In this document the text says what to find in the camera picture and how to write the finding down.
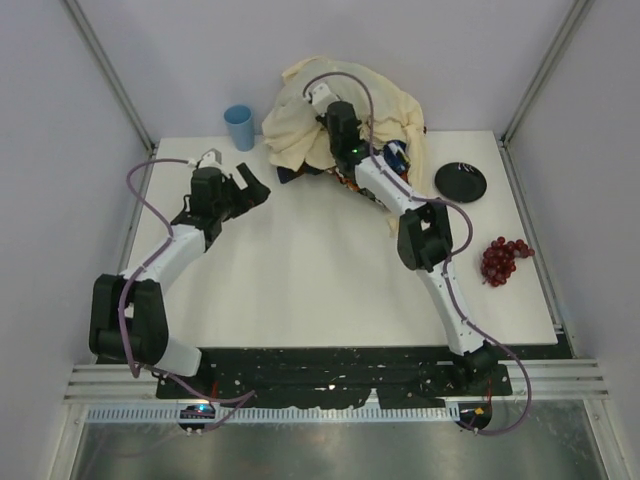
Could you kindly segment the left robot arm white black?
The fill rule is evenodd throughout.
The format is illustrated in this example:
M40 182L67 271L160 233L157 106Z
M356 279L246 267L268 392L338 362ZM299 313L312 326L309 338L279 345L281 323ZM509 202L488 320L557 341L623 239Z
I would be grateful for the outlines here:
M246 164L238 164L237 172L243 187L219 165L198 165L183 207L171 221L139 198L163 223L167 236L139 266L117 275L103 274L95 281L89 329L93 354L127 363L134 375L143 367L182 378L203 371L202 350L170 334L164 294L211 248L224 222L268 199L271 190Z

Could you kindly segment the dark blue denim jeans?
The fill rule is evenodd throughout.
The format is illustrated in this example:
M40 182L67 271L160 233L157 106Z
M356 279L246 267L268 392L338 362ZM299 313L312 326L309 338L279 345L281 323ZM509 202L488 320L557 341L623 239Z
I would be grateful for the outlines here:
M278 181L282 185L290 183L304 175L318 176L328 172L328 169L318 169L306 162L303 162L298 169L292 169L283 166L276 167Z

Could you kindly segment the cream yellow cloth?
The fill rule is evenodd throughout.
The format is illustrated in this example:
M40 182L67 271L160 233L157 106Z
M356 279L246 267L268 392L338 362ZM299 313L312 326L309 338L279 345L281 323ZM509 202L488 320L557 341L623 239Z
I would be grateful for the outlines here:
M425 122L419 102L363 65L324 56L302 60L282 73L283 88L262 122L270 163L291 170L304 163L320 170L335 166L326 128L316 120L317 112L303 95L308 83L317 84L316 78L328 72L332 75L322 81L341 100L353 105L362 122L360 137L367 139L373 133L377 147L392 140L404 142L408 183L421 194L430 193L425 179L430 168Z

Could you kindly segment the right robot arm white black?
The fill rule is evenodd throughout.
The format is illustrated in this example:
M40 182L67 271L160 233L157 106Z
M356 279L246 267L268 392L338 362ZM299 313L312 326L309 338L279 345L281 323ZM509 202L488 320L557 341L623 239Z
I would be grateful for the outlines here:
M317 109L329 135L340 175L398 217L397 252L404 266L425 285L453 354L452 383L468 389L491 376L496 354L473 324L452 262L453 238L446 203L419 197L372 145L360 138L352 104L333 101Z

